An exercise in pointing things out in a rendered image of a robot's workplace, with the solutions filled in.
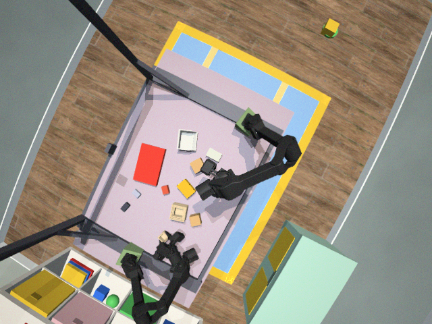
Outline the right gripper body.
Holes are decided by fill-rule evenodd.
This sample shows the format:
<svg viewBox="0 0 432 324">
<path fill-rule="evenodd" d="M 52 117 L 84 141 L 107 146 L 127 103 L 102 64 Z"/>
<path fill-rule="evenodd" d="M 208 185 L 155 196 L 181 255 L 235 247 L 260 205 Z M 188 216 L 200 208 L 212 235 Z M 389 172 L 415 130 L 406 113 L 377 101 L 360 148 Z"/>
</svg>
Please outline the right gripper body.
<svg viewBox="0 0 432 324">
<path fill-rule="evenodd" d="M 172 247 L 173 247 L 173 253 L 171 254 L 171 253 L 169 253 L 168 254 L 168 258 L 167 259 L 170 259 L 173 255 L 175 255 L 175 254 L 181 254 L 180 252 L 178 252 L 178 250 L 177 250 L 177 246 L 175 246 L 174 244 L 176 243 L 176 242 L 181 242 L 183 239 L 184 239 L 184 234 L 183 233 L 180 233 L 180 232 L 175 232 L 173 235 L 172 235 L 172 238 L 170 238 L 169 240 L 170 240 L 170 243 L 169 244 L 171 244 L 172 245 Z M 161 256 L 159 259 L 155 256 L 155 254 L 153 255 L 153 258 L 155 259 L 155 260 L 159 260 L 159 261 L 162 261 L 164 258 L 165 258 L 165 256 Z"/>
</svg>

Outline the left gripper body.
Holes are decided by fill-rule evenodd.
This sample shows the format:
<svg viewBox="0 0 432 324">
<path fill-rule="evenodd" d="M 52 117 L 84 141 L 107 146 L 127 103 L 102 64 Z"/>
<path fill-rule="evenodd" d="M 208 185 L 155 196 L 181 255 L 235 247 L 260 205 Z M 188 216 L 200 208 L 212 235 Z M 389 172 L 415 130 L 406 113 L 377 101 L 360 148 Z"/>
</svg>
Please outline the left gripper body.
<svg viewBox="0 0 432 324">
<path fill-rule="evenodd" d="M 216 176 L 215 173 L 217 174 L 219 171 L 226 171 L 223 168 L 221 168 L 221 170 L 219 171 L 215 171 L 214 168 L 214 164 L 215 162 L 213 162 L 210 159 L 206 159 L 206 161 L 204 162 L 204 164 L 202 165 L 200 171 L 202 173 L 204 173 L 205 175 L 211 174 L 213 176 Z M 223 169 L 223 170 L 222 170 Z"/>
</svg>

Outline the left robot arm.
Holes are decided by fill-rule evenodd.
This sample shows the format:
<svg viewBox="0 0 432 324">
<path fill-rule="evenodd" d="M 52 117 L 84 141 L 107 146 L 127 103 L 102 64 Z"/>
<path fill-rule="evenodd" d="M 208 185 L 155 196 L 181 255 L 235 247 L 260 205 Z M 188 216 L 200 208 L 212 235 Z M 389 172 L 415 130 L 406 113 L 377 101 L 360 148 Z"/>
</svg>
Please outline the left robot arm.
<svg viewBox="0 0 432 324">
<path fill-rule="evenodd" d="M 215 178 L 207 179 L 195 187 L 202 200 L 206 200 L 210 196 L 233 200 L 240 196 L 245 189 L 274 176 L 283 175 L 288 168 L 295 166 L 298 158 L 302 155 L 296 137 L 282 136 L 265 127 L 259 113 L 255 115 L 248 113 L 241 124 L 251 132 L 254 139 L 263 138 L 277 147 L 274 158 L 270 162 L 241 175 L 235 175 L 232 169 L 219 171 Z M 286 166 L 284 166 L 284 158 L 287 160 Z"/>
</svg>

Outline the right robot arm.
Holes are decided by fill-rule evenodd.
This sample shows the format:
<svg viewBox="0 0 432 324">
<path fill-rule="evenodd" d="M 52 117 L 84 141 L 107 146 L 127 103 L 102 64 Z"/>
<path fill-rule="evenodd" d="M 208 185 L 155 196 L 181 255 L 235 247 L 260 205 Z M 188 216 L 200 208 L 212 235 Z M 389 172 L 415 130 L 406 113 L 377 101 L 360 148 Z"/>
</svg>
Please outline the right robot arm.
<svg viewBox="0 0 432 324">
<path fill-rule="evenodd" d="M 162 256 L 168 258 L 169 253 L 173 253 L 171 244 L 161 242 L 155 251 L 156 257 L 159 259 Z M 160 255 L 159 255 L 160 253 Z M 142 293 L 141 280 L 144 279 L 143 272 L 136 263 L 137 256 L 126 253 L 120 261 L 121 267 L 126 274 L 126 277 L 131 279 L 132 293 L 134 299 L 134 306 L 132 307 L 132 318 L 136 324 L 153 324 L 156 323 L 160 317 L 168 313 L 169 307 L 173 302 L 180 286 L 187 281 L 190 277 L 190 263 L 199 259 L 194 248 L 183 252 L 183 257 L 180 254 L 175 254 L 170 258 L 172 268 L 170 272 L 173 273 L 172 280 L 163 293 L 160 300 L 156 302 L 147 302 L 144 304 L 144 297 Z M 141 271 L 140 271 L 141 270 Z M 141 273 L 142 272 L 142 273 Z M 149 315 L 147 311 L 155 311 L 153 315 Z"/>
</svg>

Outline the yellow rectangular block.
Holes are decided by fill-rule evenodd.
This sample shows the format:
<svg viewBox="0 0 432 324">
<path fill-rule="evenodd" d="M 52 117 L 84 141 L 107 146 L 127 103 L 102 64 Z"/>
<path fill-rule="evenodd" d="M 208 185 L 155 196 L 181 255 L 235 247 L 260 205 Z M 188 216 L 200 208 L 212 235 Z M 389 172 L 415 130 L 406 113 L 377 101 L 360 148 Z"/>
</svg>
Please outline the yellow rectangular block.
<svg viewBox="0 0 432 324">
<path fill-rule="evenodd" d="M 191 196 L 196 191 L 187 179 L 184 179 L 181 183 L 177 185 L 177 187 L 186 198 Z"/>
</svg>

